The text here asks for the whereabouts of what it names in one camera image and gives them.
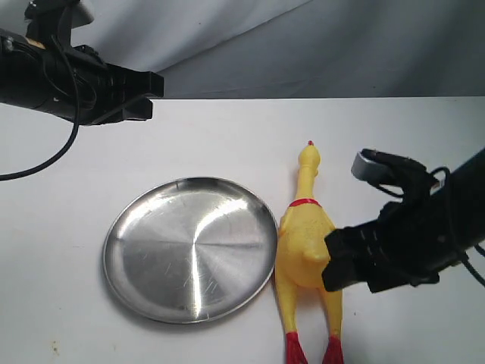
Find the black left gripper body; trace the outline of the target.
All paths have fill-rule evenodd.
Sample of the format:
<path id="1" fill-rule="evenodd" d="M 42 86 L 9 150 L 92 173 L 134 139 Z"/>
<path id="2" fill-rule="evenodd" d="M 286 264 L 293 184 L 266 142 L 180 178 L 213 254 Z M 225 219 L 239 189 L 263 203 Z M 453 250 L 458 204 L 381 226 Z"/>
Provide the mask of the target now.
<path id="1" fill-rule="evenodd" d="M 54 44 L 42 57 L 42 75 L 57 99 L 52 114 L 83 126 L 121 122 L 122 70 L 100 61 L 89 47 Z"/>

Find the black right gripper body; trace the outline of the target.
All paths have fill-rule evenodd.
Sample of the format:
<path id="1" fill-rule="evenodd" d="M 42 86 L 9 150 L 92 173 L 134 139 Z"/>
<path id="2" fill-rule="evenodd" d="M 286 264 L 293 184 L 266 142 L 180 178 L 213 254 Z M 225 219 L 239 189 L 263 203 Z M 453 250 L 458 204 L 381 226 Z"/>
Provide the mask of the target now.
<path id="1" fill-rule="evenodd" d="M 376 237 L 369 248 L 371 292 L 436 284 L 442 270 L 466 261 L 452 210 L 452 178 L 427 177 L 400 194 L 377 188 L 400 200 L 388 202 L 375 221 Z"/>

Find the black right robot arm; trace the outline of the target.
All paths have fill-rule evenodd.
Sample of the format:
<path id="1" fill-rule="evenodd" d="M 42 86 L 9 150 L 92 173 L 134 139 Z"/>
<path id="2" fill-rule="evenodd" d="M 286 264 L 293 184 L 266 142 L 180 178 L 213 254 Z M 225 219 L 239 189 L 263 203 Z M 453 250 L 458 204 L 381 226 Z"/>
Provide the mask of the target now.
<path id="1" fill-rule="evenodd" d="M 330 261 L 321 277 L 328 291 L 358 283 L 372 293 L 436 284 L 441 271 L 458 264 L 484 282 L 467 254 L 484 253 L 483 151 L 455 171 L 428 171 L 412 158 L 363 149 L 351 172 L 393 200 L 376 219 L 325 237 Z"/>

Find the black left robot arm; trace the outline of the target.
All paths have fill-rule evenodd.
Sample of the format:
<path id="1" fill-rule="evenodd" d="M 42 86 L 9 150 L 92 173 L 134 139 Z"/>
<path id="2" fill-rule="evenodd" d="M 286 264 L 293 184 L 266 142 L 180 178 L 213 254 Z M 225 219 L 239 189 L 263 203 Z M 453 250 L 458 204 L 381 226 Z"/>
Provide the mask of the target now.
<path id="1" fill-rule="evenodd" d="M 153 99 L 164 96 L 164 78 L 104 62 L 87 45 L 66 47 L 60 56 L 40 43 L 1 31 L 1 101 L 94 126 L 152 118 Z"/>

